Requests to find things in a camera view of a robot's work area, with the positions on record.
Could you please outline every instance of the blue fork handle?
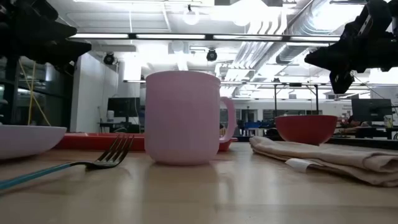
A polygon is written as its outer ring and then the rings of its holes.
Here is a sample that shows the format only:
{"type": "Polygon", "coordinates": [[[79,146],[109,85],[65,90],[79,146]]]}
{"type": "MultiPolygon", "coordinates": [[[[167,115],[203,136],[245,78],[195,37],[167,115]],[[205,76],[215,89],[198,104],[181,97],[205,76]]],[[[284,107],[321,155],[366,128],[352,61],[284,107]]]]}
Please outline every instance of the blue fork handle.
{"type": "Polygon", "coordinates": [[[21,183],[27,182],[29,180],[36,179],[38,177],[42,177],[44,175],[51,174],[53,172],[56,172],[56,171],[59,171],[62,169],[66,169],[68,167],[71,167],[72,165],[73,164],[71,162],[68,162],[66,164],[53,166],[53,167],[50,167],[47,169],[42,169],[42,170],[39,170],[36,172],[32,172],[30,174],[20,175],[19,177],[15,177],[12,179],[0,180],[0,190],[4,190],[4,189],[7,189],[14,185],[21,184],[21,183]]]}

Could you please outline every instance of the fork tines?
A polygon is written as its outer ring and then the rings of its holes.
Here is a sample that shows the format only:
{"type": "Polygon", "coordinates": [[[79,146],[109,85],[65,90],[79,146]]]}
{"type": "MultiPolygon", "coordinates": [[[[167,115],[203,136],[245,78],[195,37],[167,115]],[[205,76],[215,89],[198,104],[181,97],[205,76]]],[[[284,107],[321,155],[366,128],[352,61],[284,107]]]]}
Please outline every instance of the fork tines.
{"type": "Polygon", "coordinates": [[[106,150],[96,162],[117,162],[120,163],[131,148],[134,135],[129,134],[118,134],[115,140],[112,142],[111,147],[106,150]]]}

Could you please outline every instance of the white bowl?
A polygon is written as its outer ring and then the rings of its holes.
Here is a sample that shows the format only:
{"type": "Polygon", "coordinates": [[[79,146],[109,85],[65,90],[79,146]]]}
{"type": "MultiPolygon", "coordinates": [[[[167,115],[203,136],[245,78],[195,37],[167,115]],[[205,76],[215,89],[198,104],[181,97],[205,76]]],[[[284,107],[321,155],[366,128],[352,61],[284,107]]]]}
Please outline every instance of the white bowl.
{"type": "Polygon", "coordinates": [[[61,141],[66,128],[0,125],[0,159],[43,153],[61,141]]]}

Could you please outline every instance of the pink mug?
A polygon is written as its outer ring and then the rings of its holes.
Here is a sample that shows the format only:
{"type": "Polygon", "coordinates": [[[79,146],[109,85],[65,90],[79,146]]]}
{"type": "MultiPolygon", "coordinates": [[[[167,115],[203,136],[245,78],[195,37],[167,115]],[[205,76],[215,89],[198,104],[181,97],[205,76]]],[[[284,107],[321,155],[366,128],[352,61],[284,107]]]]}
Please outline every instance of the pink mug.
{"type": "Polygon", "coordinates": [[[157,72],[146,78],[145,150],[164,164],[197,165],[217,154],[236,127],[233,101],[220,98],[220,80],[201,72],[157,72]],[[220,102],[228,128],[220,136],[220,102]]]}

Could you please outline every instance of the computer monitor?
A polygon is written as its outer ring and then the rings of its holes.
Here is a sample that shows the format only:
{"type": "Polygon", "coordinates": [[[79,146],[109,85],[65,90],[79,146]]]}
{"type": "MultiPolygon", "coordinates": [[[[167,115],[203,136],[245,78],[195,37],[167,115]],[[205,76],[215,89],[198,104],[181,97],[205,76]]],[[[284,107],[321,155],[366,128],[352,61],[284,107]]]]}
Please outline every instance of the computer monitor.
{"type": "Polygon", "coordinates": [[[137,117],[140,110],[139,98],[109,98],[108,110],[114,111],[115,118],[137,117]]]}
{"type": "Polygon", "coordinates": [[[351,99],[356,121],[384,121],[385,115],[392,115],[390,99],[351,99]]]}

